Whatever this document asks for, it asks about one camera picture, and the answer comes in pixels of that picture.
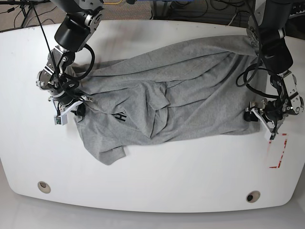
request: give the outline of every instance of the gray t-shirt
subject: gray t-shirt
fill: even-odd
[[[255,95],[235,85],[256,55],[246,36],[221,36],[169,45],[128,60],[96,64],[79,89],[93,98],[75,123],[85,148],[110,165],[123,146],[152,145],[259,130],[243,119]],[[72,67],[80,75],[87,66]],[[251,85],[265,86],[258,72]]]

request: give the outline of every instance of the black cable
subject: black cable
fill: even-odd
[[[51,18],[47,18],[47,19],[44,20],[41,24],[43,25],[46,21],[52,21],[53,24],[56,24],[55,21],[53,21]],[[28,26],[27,28],[29,28],[29,27],[35,27],[35,26],[39,26],[39,25],[30,25],[30,26]]]
[[[21,6],[29,6],[29,5],[38,5],[41,3],[46,3],[46,2],[50,2],[49,0],[44,0],[44,1],[36,1],[36,2],[32,2],[32,1],[0,1],[0,5],[21,5]]]
[[[257,58],[257,63],[256,63],[256,66],[254,68],[254,71],[253,71],[252,75],[250,76],[250,78],[248,80],[245,81],[245,79],[244,79],[244,83],[243,84],[238,84],[238,79],[239,78],[236,79],[235,84],[236,84],[237,87],[244,87],[244,86],[246,86],[247,84],[249,84],[251,82],[251,80],[255,77],[255,74],[256,74],[259,66],[260,66],[260,62],[261,62],[261,58],[262,58],[262,39],[261,39],[261,34],[259,32],[258,23],[257,23],[257,20],[255,18],[255,15],[253,13],[253,10],[251,9],[251,7],[250,7],[250,5],[248,3],[248,0],[244,0],[244,2],[245,2],[245,4],[246,4],[246,6],[247,6],[247,8],[248,8],[248,10],[249,10],[249,12],[250,12],[250,14],[252,16],[252,19],[253,19],[253,22],[254,22],[254,25],[255,25],[255,30],[256,30],[257,39],[258,39],[258,58]]]
[[[210,4],[211,4],[211,7],[214,9],[214,10],[218,10],[218,11],[222,11],[222,10],[225,10],[225,9],[227,9],[230,5],[228,5],[228,4],[226,4],[226,6],[225,7],[223,7],[223,8],[216,8],[214,5],[213,5],[213,0],[210,0]]]
[[[10,12],[14,11],[17,7],[18,7],[18,6],[13,7],[13,8],[10,8],[10,9],[8,9],[7,11],[1,12],[0,14],[3,14],[3,13],[10,13]]]
[[[178,2],[178,1],[174,1],[174,3],[175,3],[176,5],[178,5],[178,6],[180,6],[180,7],[185,7],[185,6],[189,5],[189,4],[191,4],[192,1],[188,1],[186,4],[180,3],[180,2]]]
[[[44,13],[38,14],[38,16],[41,16],[41,15],[43,15],[43,14],[52,12],[53,10],[55,10],[56,7],[57,7],[57,6],[55,6],[52,10],[49,10],[49,11],[46,11],[46,12],[44,12]],[[29,23],[30,23],[31,20],[33,20],[34,18],[36,18],[36,16],[32,17],[32,18],[28,21],[28,23],[27,23],[27,25],[26,25],[25,27],[28,27]]]
[[[60,105],[60,102],[58,101],[58,104],[57,104],[57,116],[61,115],[61,111],[59,109],[59,105]]]
[[[237,77],[236,81],[238,81],[239,78],[240,78],[241,76],[243,76],[243,77],[244,77],[244,81],[246,81],[247,75],[248,75],[249,71],[253,71],[253,70],[255,69],[255,68],[254,68],[255,66],[256,66],[256,63],[250,65],[243,73],[241,73],[241,74]],[[264,70],[264,71],[267,71],[269,74],[275,74],[274,72],[272,72],[271,70],[266,69],[266,68],[258,68],[258,70]],[[262,97],[266,97],[266,98],[270,98],[270,99],[278,99],[278,98],[279,98],[278,95],[266,94],[266,93],[264,93],[264,92],[262,92],[262,91],[256,90],[256,89],[254,89],[252,86],[250,86],[250,84],[246,84],[246,87],[247,87],[250,91],[252,91],[253,93],[258,94],[258,95],[260,95],[260,96],[262,96]]]
[[[44,24],[46,21],[52,21],[53,24],[56,24],[51,18],[47,18],[46,20],[44,20],[41,24]]]
[[[207,0],[204,0],[204,1],[205,1],[205,3],[206,3],[206,10],[205,10],[205,12],[204,12],[203,14],[201,14],[201,15],[198,15],[198,16],[184,16],[184,15],[181,15],[181,14],[175,12],[175,11],[174,11],[174,13],[177,14],[178,16],[180,16],[180,17],[183,17],[183,18],[199,18],[199,17],[202,17],[202,16],[204,16],[204,15],[207,13],[207,11],[208,11],[208,9],[209,9],[209,4],[208,4]]]
[[[236,16],[238,16],[238,14],[239,14],[239,27],[241,27],[241,23],[242,23],[242,14],[241,13],[248,13],[249,14],[249,12],[245,11],[245,10],[240,10],[240,11],[237,12]]]
[[[52,63],[53,63],[53,65],[54,65],[55,75],[56,75],[56,78],[57,78],[57,80],[58,80],[58,83],[59,83],[60,87],[61,87],[61,88],[63,89],[63,91],[64,91],[69,97],[71,97],[72,99],[75,99],[75,100],[77,100],[77,101],[83,102],[83,101],[84,101],[83,99],[76,98],[75,96],[71,95],[69,92],[67,92],[67,90],[65,90],[65,89],[63,88],[63,86],[62,86],[62,84],[61,84],[61,81],[60,81],[60,78],[59,78],[58,70],[57,70],[57,67],[56,67],[56,62],[55,62],[53,53],[51,52],[51,49],[50,49],[50,46],[49,46],[49,43],[48,43],[46,34],[44,33],[44,30],[43,30],[41,21],[40,21],[40,19],[39,19],[39,16],[38,16],[38,14],[37,14],[37,11],[36,11],[36,9],[35,9],[33,3],[31,4],[31,6],[33,7],[33,10],[34,10],[35,15],[36,15],[36,17],[37,17],[37,20],[38,20],[38,23],[39,23],[39,25],[40,25],[41,31],[42,31],[42,33],[43,33],[44,39],[45,39],[45,41],[46,41],[46,43],[47,43],[47,47],[48,47],[48,50],[49,50],[49,54],[50,54]]]
[[[239,2],[231,2],[231,1],[223,1],[223,0],[214,0],[214,1],[222,2],[222,3],[225,3],[229,6],[234,6],[234,7],[241,7],[241,6],[245,5],[245,3],[243,1],[239,1]]]
[[[14,19],[14,28],[16,27],[16,19],[17,19],[18,15],[19,15],[21,12],[22,12],[22,10],[20,10],[19,13],[17,13],[17,15],[16,15],[16,17],[15,17],[15,19]]]
[[[94,54],[93,49],[87,44],[85,44],[84,48],[89,50],[89,52],[91,53],[91,62],[90,62],[89,68],[87,69],[87,71],[83,75],[81,75],[79,77],[73,77],[73,79],[77,80],[77,81],[82,80],[83,78],[85,78],[91,72],[91,70],[93,68],[93,65],[94,65],[94,62],[95,62],[95,54]]]

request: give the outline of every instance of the floor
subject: floor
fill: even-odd
[[[115,3],[120,0],[105,0],[107,3]],[[183,21],[198,21],[216,24],[228,24],[231,18],[235,15],[236,7],[229,6],[225,10],[216,10],[211,6],[211,0],[194,0],[186,7],[175,5],[176,10],[171,14],[167,20],[183,20]],[[224,3],[213,1],[214,8],[224,8]],[[5,12],[13,6],[0,5],[0,12]],[[150,2],[146,0],[138,0],[134,5],[130,5],[126,0],[122,0],[117,5],[104,4],[105,10],[103,10],[103,20],[148,20],[151,17]],[[44,13],[39,18],[44,25],[52,23],[61,23],[65,17],[65,13],[59,8],[55,7],[53,3],[47,2],[35,6],[38,14]],[[0,14],[0,31],[19,27],[23,21],[23,15],[20,13],[19,7],[10,13]],[[247,13],[240,13],[237,19],[232,24],[233,26],[246,26]],[[38,21],[34,17],[34,12],[31,11],[26,23],[26,26],[37,26]]]

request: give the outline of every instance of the white tabletop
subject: white tabletop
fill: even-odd
[[[86,208],[20,196],[10,189],[1,162],[0,203],[1,229],[304,229],[305,225],[305,214],[296,197],[275,208],[158,214]]]
[[[56,45],[57,28],[44,26],[51,47]],[[245,34],[245,29],[193,22],[102,21],[88,43],[101,62],[229,34]],[[40,28],[2,33],[0,41],[6,44],[0,46],[0,158],[14,192],[73,205],[148,212],[265,208],[291,198],[305,162],[304,114],[285,121],[281,133],[288,136],[272,143],[272,150],[263,132],[212,136],[128,146],[127,157],[106,166],[85,150],[72,115],[66,126],[54,125],[49,94],[35,86],[48,56]],[[305,42],[294,38],[286,42],[294,59],[291,71],[304,95]],[[89,52],[81,51],[75,62],[89,60]],[[281,167],[270,168],[278,165],[286,138]],[[40,192],[39,181],[48,183],[51,193]],[[245,199],[254,190],[261,197],[250,204]]]

